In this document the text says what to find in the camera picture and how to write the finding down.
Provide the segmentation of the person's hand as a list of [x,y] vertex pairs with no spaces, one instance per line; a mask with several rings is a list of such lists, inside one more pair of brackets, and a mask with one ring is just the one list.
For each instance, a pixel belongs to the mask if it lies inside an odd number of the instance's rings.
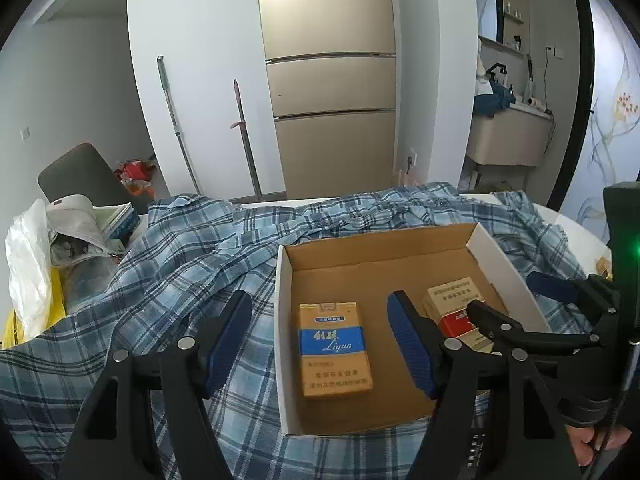
[[[578,465],[581,467],[589,466],[594,459],[594,454],[602,448],[605,432],[597,431],[593,427],[577,428],[565,426],[565,429],[570,438],[570,444]],[[605,451],[621,448],[631,435],[632,432],[628,428],[616,425],[608,437],[608,443],[604,448]]]

